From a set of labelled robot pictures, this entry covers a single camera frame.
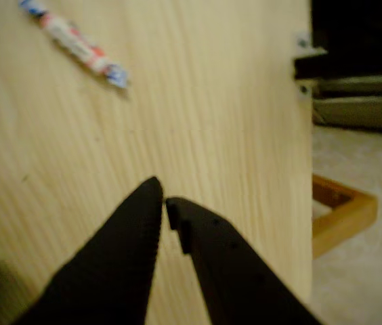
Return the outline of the black smooth gripper right finger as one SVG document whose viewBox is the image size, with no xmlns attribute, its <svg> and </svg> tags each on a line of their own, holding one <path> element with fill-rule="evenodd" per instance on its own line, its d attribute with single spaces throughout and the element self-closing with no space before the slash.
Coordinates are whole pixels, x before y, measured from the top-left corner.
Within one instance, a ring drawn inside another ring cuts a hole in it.
<svg viewBox="0 0 382 325">
<path fill-rule="evenodd" d="M 319 324 L 227 219 L 185 198 L 166 208 L 212 324 Z"/>
</svg>

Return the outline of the black textured gripper left finger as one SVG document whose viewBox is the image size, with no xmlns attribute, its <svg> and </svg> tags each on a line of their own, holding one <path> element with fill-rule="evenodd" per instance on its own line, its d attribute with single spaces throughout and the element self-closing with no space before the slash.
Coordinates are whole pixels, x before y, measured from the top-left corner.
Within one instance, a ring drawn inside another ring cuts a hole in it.
<svg viewBox="0 0 382 325">
<path fill-rule="evenodd" d="M 53 276 L 17 324 L 143 324 L 161 232 L 163 189 L 141 183 Z"/>
</svg>

